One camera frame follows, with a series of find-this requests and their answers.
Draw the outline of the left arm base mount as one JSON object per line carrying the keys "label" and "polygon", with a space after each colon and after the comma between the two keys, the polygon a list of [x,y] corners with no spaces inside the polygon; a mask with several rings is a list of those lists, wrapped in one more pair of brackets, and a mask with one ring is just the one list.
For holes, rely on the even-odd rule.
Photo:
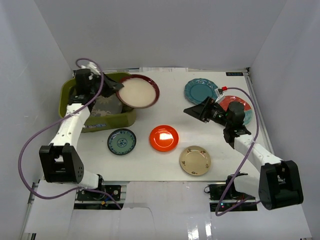
{"label": "left arm base mount", "polygon": [[121,185],[103,185],[101,191],[108,193],[120,207],[108,195],[78,190],[73,208],[75,210],[120,210],[123,208],[124,198],[122,197],[123,191]]}

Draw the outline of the cream floral plate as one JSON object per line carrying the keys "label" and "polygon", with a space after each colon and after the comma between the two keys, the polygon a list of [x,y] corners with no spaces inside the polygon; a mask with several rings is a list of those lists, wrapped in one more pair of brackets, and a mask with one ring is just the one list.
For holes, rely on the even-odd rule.
{"label": "cream floral plate", "polygon": [[179,163],[187,174],[198,177],[209,171],[212,160],[206,149],[197,145],[191,145],[181,152]]}

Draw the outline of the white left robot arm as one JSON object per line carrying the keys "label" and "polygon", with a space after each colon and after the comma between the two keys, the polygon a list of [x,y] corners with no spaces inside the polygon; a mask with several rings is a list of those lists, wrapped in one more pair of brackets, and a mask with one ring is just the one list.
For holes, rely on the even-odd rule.
{"label": "white left robot arm", "polygon": [[85,170],[77,153],[77,144],[95,99],[112,96],[123,88],[123,84],[90,68],[76,70],[74,79],[65,116],[50,144],[40,147],[39,157],[47,182],[74,184],[88,189],[90,196],[99,200],[105,196],[106,187],[101,184],[100,175]]}

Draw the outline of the dark red rimmed cream plate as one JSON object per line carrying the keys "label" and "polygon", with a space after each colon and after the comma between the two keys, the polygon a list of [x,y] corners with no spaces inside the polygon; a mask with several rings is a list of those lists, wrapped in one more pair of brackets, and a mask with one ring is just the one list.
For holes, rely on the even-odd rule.
{"label": "dark red rimmed cream plate", "polygon": [[120,80],[123,87],[116,93],[125,105],[134,109],[153,106],[160,97],[158,85],[149,77],[132,74]]}

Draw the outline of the grey deer plate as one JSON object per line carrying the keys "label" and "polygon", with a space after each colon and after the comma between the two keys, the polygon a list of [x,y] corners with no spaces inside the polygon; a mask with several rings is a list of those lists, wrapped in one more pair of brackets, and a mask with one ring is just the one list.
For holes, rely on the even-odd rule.
{"label": "grey deer plate", "polygon": [[110,97],[98,96],[92,108],[91,117],[105,117],[116,115],[122,112],[123,105],[116,94]]}

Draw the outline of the orange glossy plate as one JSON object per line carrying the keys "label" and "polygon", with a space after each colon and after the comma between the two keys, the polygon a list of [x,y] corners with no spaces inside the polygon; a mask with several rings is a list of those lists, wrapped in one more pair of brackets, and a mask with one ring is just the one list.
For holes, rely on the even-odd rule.
{"label": "orange glossy plate", "polygon": [[180,140],[178,132],[169,125],[158,125],[149,134],[150,145],[159,152],[170,152]]}

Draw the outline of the red and teal floral plate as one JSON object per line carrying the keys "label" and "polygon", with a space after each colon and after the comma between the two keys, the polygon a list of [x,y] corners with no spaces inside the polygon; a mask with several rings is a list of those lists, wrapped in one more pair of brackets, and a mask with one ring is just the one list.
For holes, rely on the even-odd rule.
{"label": "red and teal floral plate", "polygon": [[245,125],[248,125],[251,122],[252,117],[253,117],[253,110],[252,110],[252,107],[250,106],[250,104],[247,103],[242,98],[234,96],[234,95],[225,96],[225,98],[219,104],[226,111],[229,106],[229,103],[231,103],[231,102],[239,102],[244,106],[245,116],[244,116],[243,122]]}

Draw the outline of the olive green plastic bin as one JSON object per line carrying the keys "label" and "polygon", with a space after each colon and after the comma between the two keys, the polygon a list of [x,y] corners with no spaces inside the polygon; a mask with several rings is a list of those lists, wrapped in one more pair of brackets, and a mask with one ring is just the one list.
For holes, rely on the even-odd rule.
{"label": "olive green plastic bin", "polygon": [[[66,114],[71,88],[76,84],[74,78],[66,81],[60,91],[58,114],[63,118]],[[127,128],[136,121],[136,110],[123,107],[124,112],[106,116],[90,116],[83,124],[82,133]]]}

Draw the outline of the teal scalloped plate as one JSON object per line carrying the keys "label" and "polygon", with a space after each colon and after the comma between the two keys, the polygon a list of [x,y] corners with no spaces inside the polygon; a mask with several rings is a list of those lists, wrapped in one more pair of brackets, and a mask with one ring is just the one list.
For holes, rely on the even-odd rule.
{"label": "teal scalloped plate", "polygon": [[189,102],[198,105],[207,97],[216,100],[216,89],[218,86],[214,82],[206,78],[194,78],[184,86],[184,96]]}

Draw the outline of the white paper sheets at back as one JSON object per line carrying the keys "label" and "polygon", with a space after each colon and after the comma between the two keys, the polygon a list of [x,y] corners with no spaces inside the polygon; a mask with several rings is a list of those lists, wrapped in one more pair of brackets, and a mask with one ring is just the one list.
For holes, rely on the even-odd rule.
{"label": "white paper sheets at back", "polygon": [[170,73],[170,72],[188,72],[188,67],[140,67],[139,71],[142,72],[161,72],[161,73]]}

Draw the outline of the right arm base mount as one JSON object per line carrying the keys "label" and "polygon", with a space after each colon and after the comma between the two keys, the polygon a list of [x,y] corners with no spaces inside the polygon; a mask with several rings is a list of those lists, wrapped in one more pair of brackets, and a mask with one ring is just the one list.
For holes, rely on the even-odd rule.
{"label": "right arm base mount", "polygon": [[[226,188],[226,184],[223,182],[218,182],[214,184],[209,184],[204,188],[204,193],[209,195],[209,206],[210,211],[213,213],[216,211],[218,207],[219,200]],[[219,205],[220,208],[218,212],[226,211],[232,208],[234,205],[238,204],[240,201],[248,198],[249,196],[244,193],[235,193],[231,194],[231,191],[225,195],[222,203]],[[255,204],[257,199],[251,196],[246,202],[242,203],[240,206],[232,209],[232,212],[254,212],[258,210],[257,205]]]}

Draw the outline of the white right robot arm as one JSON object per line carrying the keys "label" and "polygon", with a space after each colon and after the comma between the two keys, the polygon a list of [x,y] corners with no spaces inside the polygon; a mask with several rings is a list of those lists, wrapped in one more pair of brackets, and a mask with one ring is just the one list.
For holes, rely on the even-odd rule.
{"label": "white right robot arm", "polygon": [[232,101],[223,109],[213,98],[184,109],[184,113],[207,123],[214,121],[224,127],[223,137],[234,150],[244,156],[259,172],[259,177],[241,173],[239,169],[227,177],[221,199],[227,195],[236,200],[243,194],[259,199],[267,210],[302,204],[304,201],[298,165],[283,160],[256,142],[244,125],[245,107]]}

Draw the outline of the green blue patterned small plate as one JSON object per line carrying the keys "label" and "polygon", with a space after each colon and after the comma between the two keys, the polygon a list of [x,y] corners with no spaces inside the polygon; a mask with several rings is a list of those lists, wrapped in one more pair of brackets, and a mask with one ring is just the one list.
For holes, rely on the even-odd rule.
{"label": "green blue patterned small plate", "polygon": [[136,143],[136,135],[127,128],[120,128],[113,131],[107,139],[108,149],[117,156],[130,153],[135,148]]}

